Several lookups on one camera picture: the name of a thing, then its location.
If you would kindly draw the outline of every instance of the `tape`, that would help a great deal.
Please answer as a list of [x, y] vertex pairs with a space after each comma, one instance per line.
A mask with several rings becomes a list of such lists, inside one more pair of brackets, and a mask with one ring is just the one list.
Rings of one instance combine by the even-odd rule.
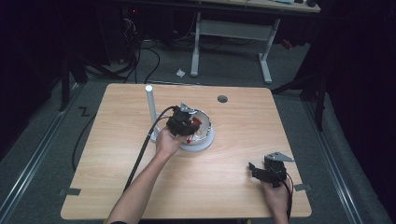
[[300, 190], [310, 191], [312, 189], [311, 185], [309, 184], [295, 185], [294, 188], [296, 189], [296, 191], [300, 191]]
[[66, 195], [75, 195], [78, 196], [81, 192], [81, 189], [61, 189], [59, 191], [59, 196], [63, 197]]

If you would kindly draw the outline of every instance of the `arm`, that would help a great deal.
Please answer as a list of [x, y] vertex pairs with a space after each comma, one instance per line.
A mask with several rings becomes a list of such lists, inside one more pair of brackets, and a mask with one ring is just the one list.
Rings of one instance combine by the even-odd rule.
[[107, 223], [124, 221], [138, 223], [145, 212], [154, 184], [169, 159], [175, 155], [185, 137], [174, 137], [164, 128], [157, 137], [157, 152], [148, 166], [121, 195], [111, 211]]
[[[287, 215], [289, 194], [286, 187], [281, 184], [279, 188], [274, 189], [272, 184], [261, 182], [264, 188], [265, 202], [273, 216], [274, 224], [289, 223]], [[289, 180], [286, 179], [285, 182], [290, 188]]]

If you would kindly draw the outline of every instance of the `cable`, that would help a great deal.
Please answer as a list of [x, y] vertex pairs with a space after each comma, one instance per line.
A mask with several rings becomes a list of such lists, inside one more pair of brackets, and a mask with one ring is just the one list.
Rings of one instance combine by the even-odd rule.
[[146, 49], [146, 50], [149, 50], [149, 51], [155, 53], [157, 55], [157, 57], [158, 57], [158, 62], [157, 62], [157, 65], [155, 66], [155, 68], [146, 76], [144, 84], [146, 84], [148, 82], [149, 77], [154, 73], [154, 71], [160, 65], [160, 55], [157, 52], [155, 52], [154, 50], [152, 50], [152, 49]]
[[132, 36], [132, 38], [134, 38], [134, 41], [131, 41], [131, 42], [127, 43], [127, 56], [126, 57], [130, 58], [129, 63], [125, 67], [121, 68], [120, 70], [112, 72], [112, 71], [104, 68], [101, 64], [96, 64], [94, 62], [88, 61], [87, 59], [83, 59], [85, 62], [87, 62], [87, 64], [92, 65], [92, 67], [95, 70], [99, 71], [99, 73], [98, 72], [94, 72], [91, 69], [85, 67], [85, 71], [87, 73], [90, 73], [90, 74], [95, 75], [95, 76], [103, 76], [103, 75], [105, 75], [107, 77], [111, 77], [111, 78], [115, 78], [115, 79], [124, 79], [125, 80], [126, 77], [119, 76], [119, 74], [128, 72], [131, 69], [133, 70], [137, 66], [138, 61], [135, 60], [134, 51], [136, 49], [140, 48], [140, 46], [141, 46], [140, 39], [142, 39], [143, 33], [142, 32], [137, 32], [137, 31], [140, 30], [139, 26], [142, 26], [142, 24], [139, 24], [139, 25], [136, 26], [133, 21], [131, 21], [129, 19], [124, 19], [124, 20], [127, 21], [128, 24], [129, 24], [129, 26], [127, 27], [127, 30], [125, 32], [127, 32], [129, 29], [131, 29], [131, 27], [134, 27], [134, 31], [133, 31], [134, 36]]
[[229, 40], [224, 40], [224, 43], [237, 45], [237, 46], [246, 46], [246, 45], [253, 45], [253, 44], [259, 42], [259, 40], [249, 39], [245, 43], [237, 43], [235, 41], [231, 41], [230, 39], [235, 39], [235, 38], [229, 38]]
[[[181, 41], [186, 41], [188, 38], [184, 38], [183, 40], [178, 40], [178, 42], [181, 42]], [[192, 45], [194, 45], [194, 41], [192, 40], [192, 41], [190, 41], [190, 43], [189, 44], [180, 44], [180, 43], [178, 43], [178, 42], [176, 42], [176, 41], [174, 41], [173, 43], [174, 44], [176, 44], [176, 45], [178, 45], [178, 46], [181, 46], [181, 47], [189, 47], [189, 46], [192, 46]]]
[[[129, 19], [124, 18], [124, 21], [128, 22], [128, 27], [125, 29], [125, 32], [123, 34], [125, 36], [127, 46], [131, 47], [130, 42], [133, 42], [134, 40], [134, 35], [136, 34], [136, 26], [134, 25], [134, 22]], [[131, 41], [130, 41], [128, 37], [128, 31], [129, 29], [131, 29], [131, 27], [134, 27], [134, 30], [133, 30], [133, 34], [131, 35]]]
[[[139, 63], [140, 62], [140, 49], [141, 49], [141, 45], [139, 46], [139, 51], [138, 51], [138, 56], [137, 56], [137, 63]], [[134, 84], [137, 84], [137, 72], [136, 72], [136, 70], [137, 70], [137, 68], [134, 68]]]
[[200, 48], [201, 49], [207, 49], [207, 50], [214, 50], [214, 49], [218, 49], [222, 46], [224, 38], [222, 36], [206, 36], [205, 39], [219, 39], [219, 44], [217, 46], [215, 46], [214, 48], [205, 48], [201, 43], [200, 43]]
[[191, 33], [192, 27], [195, 24], [196, 15], [197, 15], [197, 13], [195, 12], [194, 16], [192, 17], [192, 22], [191, 22], [191, 26], [190, 26], [189, 31], [184, 36], [182, 36], [179, 39], [175, 39], [174, 41], [183, 40], [183, 39], [187, 39], [187, 38], [191, 38], [192, 36], [195, 36], [195, 35], [190, 35], [190, 36], [187, 36], [187, 35], [189, 35]]
[[88, 123], [85, 125], [84, 129], [81, 131], [81, 133], [79, 134], [78, 140], [75, 144], [75, 147], [73, 149], [73, 155], [72, 155], [72, 166], [73, 166], [73, 171], [75, 172], [77, 170], [77, 166], [76, 166], [76, 161], [75, 161], [75, 157], [76, 157], [76, 151], [77, 151], [77, 146], [79, 141], [81, 141], [81, 137], [82, 135], [85, 133], [85, 130], [87, 130], [88, 126], [90, 125], [90, 123], [93, 121], [93, 119], [96, 117], [96, 113], [92, 116], [92, 118], [90, 119], [90, 121], [88, 121]]
[[154, 48], [157, 47], [157, 45], [158, 45], [158, 41], [155, 40], [155, 39], [144, 40], [143, 42], [154, 42], [154, 45], [153, 45], [153, 46], [145, 47], [145, 48], [143, 48], [143, 49], [154, 49]]
[[168, 110], [170, 110], [170, 109], [174, 109], [174, 108], [175, 108], [175, 107], [174, 107], [173, 105], [167, 107], [167, 108], [160, 114], [160, 116], [154, 121], [154, 123], [152, 124], [151, 128], [150, 128], [149, 131], [148, 131], [148, 135], [147, 135], [147, 137], [146, 137], [146, 139], [145, 139], [145, 142], [143, 143], [143, 146], [142, 146], [142, 148], [140, 149], [140, 152], [139, 152], [139, 155], [138, 155], [138, 157], [137, 157], [137, 159], [136, 159], [136, 162], [134, 163], [134, 169], [132, 170], [131, 174], [129, 175], [128, 181], [126, 182], [124, 191], [125, 191], [126, 189], [128, 189], [128, 187], [131, 185], [132, 179], [134, 178], [134, 173], [136, 173], [137, 167], [139, 166], [139, 163], [140, 163], [140, 161], [141, 161], [142, 158], [143, 158], [143, 154], [145, 153], [145, 150], [146, 150], [146, 147], [147, 147], [147, 145], [148, 145], [148, 143], [149, 143], [149, 139], [150, 139], [150, 137], [151, 137], [151, 134], [152, 134], [152, 132], [154, 131], [154, 128], [155, 128], [155, 126], [157, 125], [158, 121], [160, 121], [160, 120], [163, 118], [163, 115], [166, 113], [166, 111], [168, 111]]
[[131, 68], [131, 71], [128, 73], [128, 75], [127, 75], [126, 78], [124, 79], [123, 83], [126, 83], [126, 82], [128, 81], [128, 78], [129, 78], [129, 76], [132, 74], [133, 71], [134, 71], [134, 73], [136, 74], [136, 67], [137, 67], [137, 64], [139, 63], [139, 59], [136, 59], [136, 55], [134, 55], [134, 61], [135, 61], [134, 67]]
[[285, 180], [280, 178], [280, 176], [276, 173], [276, 171], [270, 166], [270, 169], [274, 172], [274, 174], [277, 176], [277, 178], [282, 182], [282, 184], [285, 186], [286, 190], [288, 191], [289, 194], [289, 199], [288, 199], [288, 210], [286, 211], [288, 215], [288, 219], [290, 219], [290, 214], [291, 214], [291, 206], [292, 206], [292, 201], [293, 201], [293, 192], [294, 192], [294, 183], [293, 180], [291, 179], [290, 175], [286, 173], [286, 175], [289, 177], [290, 182], [291, 182], [291, 191], [289, 186], [286, 184]]

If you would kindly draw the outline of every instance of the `white pole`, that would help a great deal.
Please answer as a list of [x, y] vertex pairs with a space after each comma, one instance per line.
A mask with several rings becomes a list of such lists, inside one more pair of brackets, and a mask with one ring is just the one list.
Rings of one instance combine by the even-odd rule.
[[[154, 124], [155, 120], [157, 119], [157, 110], [155, 109], [154, 94], [152, 92], [152, 86], [150, 86], [150, 85], [146, 86], [146, 93], [148, 96], [148, 108], [149, 108], [149, 113], [151, 115], [151, 122]], [[154, 138], [154, 140], [155, 140], [158, 135], [157, 127], [154, 127], [154, 136], [152, 136], [152, 135], [151, 135], [151, 138]]]

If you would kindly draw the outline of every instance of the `wooden table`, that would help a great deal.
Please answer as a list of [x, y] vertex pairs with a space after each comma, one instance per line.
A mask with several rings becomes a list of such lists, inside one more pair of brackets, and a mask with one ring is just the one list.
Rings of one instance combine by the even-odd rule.
[[[215, 128], [213, 144], [200, 152], [181, 149], [166, 164], [143, 218], [269, 217], [258, 179], [248, 163], [263, 168], [262, 157], [282, 152], [293, 157], [270, 90], [265, 88], [152, 85], [156, 108], [169, 105], [201, 109]], [[121, 196], [151, 120], [146, 85], [110, 84], [67, 195], [65, 219], [107, 218]], [[228, 97], [227, 103], [218, 101]], [[155, 153], [149, 143], [137, 176]], [[294, 184], [302, 180], [296, 163], [285, 162]], [[293, 195], [292, 217], [308, 217], [304, 191]]]
[[306, 4], [306, 0], [304, 0], [303, 3], [293, 3], [293, 4], [284, 4], [270, 0], [196, 0], [196, 1], [207, 2], [207, 3], [219, 3], [226, 5], [236, 5], [240, 7], [264, 7], [264, 8], [289, 10], [289, 11], [297, 11], [297, 12], [314, 12], [314, 13], [320, 12], [320, 7], [318, 5], [315, 5], [314, 7], [309, 7]]

